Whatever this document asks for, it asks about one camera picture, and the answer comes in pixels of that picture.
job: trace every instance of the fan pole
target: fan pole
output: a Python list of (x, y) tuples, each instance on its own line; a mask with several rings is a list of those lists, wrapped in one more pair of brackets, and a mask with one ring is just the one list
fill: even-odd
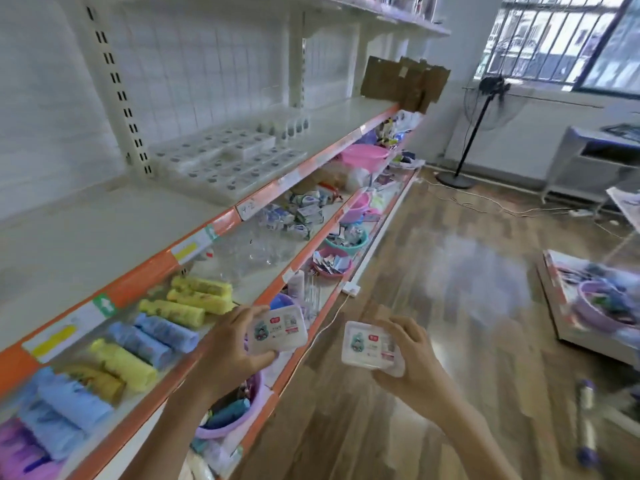
[(493, 101), (495, 97), (495, 93), (492, 92), (489, 94), (484, 101), (484, 105), (482, 106), (482, 111), (480, 111), (480, 116), (478, 116), (478, 120), (476, 121), (476, 126), (474, 126), (474, 130), (471, 133), (471, 139), (469, 139), (469, 143), (465, 148), (464, 153), (462, 153), (462, 158), (460, 159), (460, 163), (458, 164), (458, 168), (456, 168), (456, 172), (452, 173), (450, 171), (441, 171), (436, 175), (436, 180), (441, 184), (451, 187), (453, 189), (470, 189), (476, 184), (476, 181), (465, 177), (464, 175), (460, 175), (460, 170), (462, 170), (462, 166), (465, 164), (465, 160), (467, 159), (467, 155), (469, 154), (469, 150), (471, 149), (471, 144), (473, 144), (476, 134), (478, 133), (478, 129), (480, 128), (480, 124), (482, 124), (482, 120), (484, 118), (484, 113), (486, 113), (487, 108), (489, 108), (489, 104)]

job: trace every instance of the shelf label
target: shelf label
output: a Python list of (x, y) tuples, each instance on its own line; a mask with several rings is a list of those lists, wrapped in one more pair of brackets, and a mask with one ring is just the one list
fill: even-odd
[(258, 202), (256, 202), (253, 198), (248, 198), (244, 202), (240, 202), (238, 205), (236, 205), (238, 214), (240, 214), (240, 218), (244, 221), (253, 217), (255, 213), (258, 212), (258, 210), (260, 210), (261, 208), (262, 207), (258, 205)]
[(173, 254), (176, 261), (178, 261), (178, 264), (185, 264), (212, 245), (217, 237), (213, 226), (208, 224), (203, 229), (188, 236), (180, 244), (172, 247), (171, 254)]
[(93, 298), (22, 344), (40, 363), (47, 363), (118, 312), (105, 295)]
[(292, 268), (288, 267), (287, 270), (282, 275), (282, 281), (284, 281), (284, 284), (287, 284), (293, 278), (293, 275), (295, 273), (296, 272), (293, 271)]
[(280, 177), (280, 179), (278, 180), (278, 185), (288, 190), (292, 188), (293, 185), (297, 184), (300, 180), (302, 180), (300, 178), (300, 172), (296, 168), (292, 172), (286, 174), (284, 177)]

